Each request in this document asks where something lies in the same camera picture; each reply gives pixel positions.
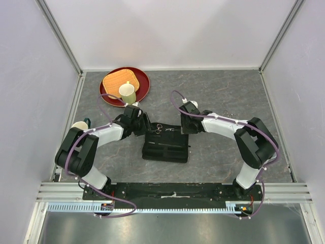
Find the black tool case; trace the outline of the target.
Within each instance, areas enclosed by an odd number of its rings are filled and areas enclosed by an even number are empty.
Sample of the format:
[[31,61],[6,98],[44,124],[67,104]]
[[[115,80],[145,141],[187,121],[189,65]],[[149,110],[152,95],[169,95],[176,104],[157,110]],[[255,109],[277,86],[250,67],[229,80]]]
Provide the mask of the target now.
[[142,158],[151,161],[187,163],[189,136],[181,133],[180,126],[168,124],[162,125],[166,128],[175,128],[175,131],[155,134],[157,124],[160,123],[152,123],[152,131],[145,134]]

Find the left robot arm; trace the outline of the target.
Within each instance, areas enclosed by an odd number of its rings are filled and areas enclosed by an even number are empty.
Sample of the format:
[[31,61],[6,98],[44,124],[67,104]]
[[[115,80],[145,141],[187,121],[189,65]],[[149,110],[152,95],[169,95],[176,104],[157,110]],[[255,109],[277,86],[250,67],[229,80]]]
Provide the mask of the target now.
[[54,161],[57,166],[94,187],[93,192],[99,199],[106,200],[111,196],[111,180],[93,165],[97,149],[131,134],[144,135],[150,129],[147,113],[137,106],[127,105],[123,114],[107,125],[87,130],[70,128]]

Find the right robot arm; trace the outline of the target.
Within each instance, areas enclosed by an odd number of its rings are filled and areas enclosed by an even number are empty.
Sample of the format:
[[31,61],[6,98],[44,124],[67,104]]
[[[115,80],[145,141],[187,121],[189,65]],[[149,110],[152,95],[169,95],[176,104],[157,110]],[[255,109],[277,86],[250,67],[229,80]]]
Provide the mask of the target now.
[[244,163],[233,182],[232,192],[236,199],[246,199],[261,170],[280,156],[278,143],[257,117],[235,120],[209,110],[200,112],[195,101],[183,99],[182,102],[178,110],[183,134],[213,133],[236,142]]

